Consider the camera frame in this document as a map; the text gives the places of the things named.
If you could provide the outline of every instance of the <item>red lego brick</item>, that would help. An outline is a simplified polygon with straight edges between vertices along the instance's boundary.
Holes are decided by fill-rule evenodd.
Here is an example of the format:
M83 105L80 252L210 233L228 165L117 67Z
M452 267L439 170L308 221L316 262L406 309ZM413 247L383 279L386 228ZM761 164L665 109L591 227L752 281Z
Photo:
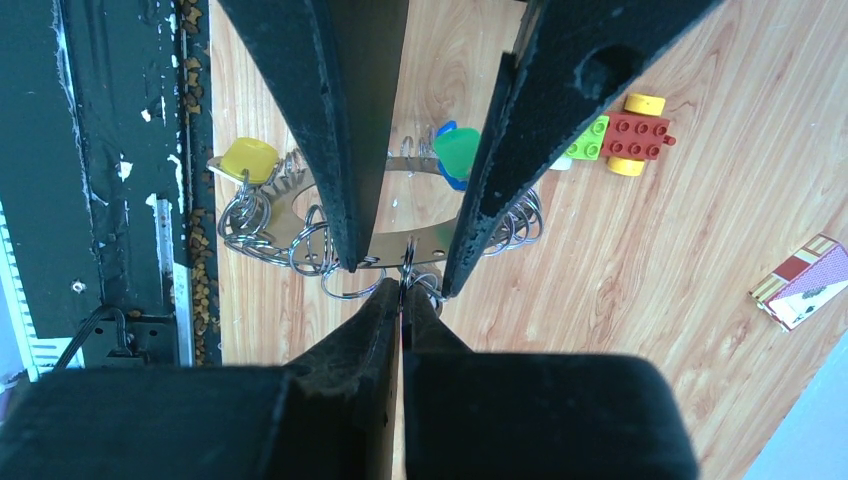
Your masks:
M607 116L610 123L601 145L602 156L656 160L661 146L677 143L668 135L671 122L664 118L612 112Z

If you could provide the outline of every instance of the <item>green lego brick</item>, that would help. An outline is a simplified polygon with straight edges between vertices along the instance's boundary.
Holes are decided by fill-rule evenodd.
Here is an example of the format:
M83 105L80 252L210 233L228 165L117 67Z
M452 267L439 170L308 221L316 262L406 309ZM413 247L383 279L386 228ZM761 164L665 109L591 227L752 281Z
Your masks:
M577 160L597 160L608 126L609 117L601 115L589 125L585 132L577 137L577 140L568 147L564 155Z

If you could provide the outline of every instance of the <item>cardboard box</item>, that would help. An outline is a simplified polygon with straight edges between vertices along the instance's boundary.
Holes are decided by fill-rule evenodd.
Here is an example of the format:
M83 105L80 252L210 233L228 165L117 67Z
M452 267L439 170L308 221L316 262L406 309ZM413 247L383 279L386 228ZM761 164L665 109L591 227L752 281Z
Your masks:
M748 292L784 330L797 327L848 287L848 251L816 235Z

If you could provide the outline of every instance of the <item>white paint chip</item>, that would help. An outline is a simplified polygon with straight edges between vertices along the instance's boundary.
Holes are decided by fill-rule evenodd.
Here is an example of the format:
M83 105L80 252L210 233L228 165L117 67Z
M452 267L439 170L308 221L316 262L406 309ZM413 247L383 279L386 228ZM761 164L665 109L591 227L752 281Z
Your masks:
M179 198L177 204L180 206L180 213L185 212L185 192L183 186L183 162L174 154L168 155L168 160L174 162L174 178L177 180L177 190Z
M128 178L130 178L130 173L132 173L132 163L130 162L121 162L120 170L118 170L118 176L121 177L122 182L126 182Z
M90 194L90 198L91 198L92 200L94 200L95 202L100 202L100 204L101 204L101 205L103 205L104 207L108 207L108 206L109 206L109 202L107 202L106 200L103 200L102 198L100 198L100 196L99 196L99 195L97 195L97 194L96 194L96 193L94 193L94 192L91 192L91 194Z

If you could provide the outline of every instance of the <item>wood grain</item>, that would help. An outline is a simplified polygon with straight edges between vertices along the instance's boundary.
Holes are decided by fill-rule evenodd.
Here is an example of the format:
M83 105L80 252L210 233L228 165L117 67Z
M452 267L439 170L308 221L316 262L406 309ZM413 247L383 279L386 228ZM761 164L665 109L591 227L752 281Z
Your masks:
M390 148L447 119L482 125L523 8L410 2ZM215 151L237 136L290 150L253 62L217 4L210 9ZM542 241L481 261L444 320L478 350L647 357L674 388L703 478L742 477L848 328L846 294L790 334L746 296L816 233L848 241L845 38L839 0L727 1L630 89L668 98L678 144L635 179L601 162L548 173L538 185ZM430 223L459 205L438 179L385 183L378 230ZM220 213L233 189L217 192ZM358 308L221 245L219 262L228 363L283 363ZM340 291L371 280L331 283Z

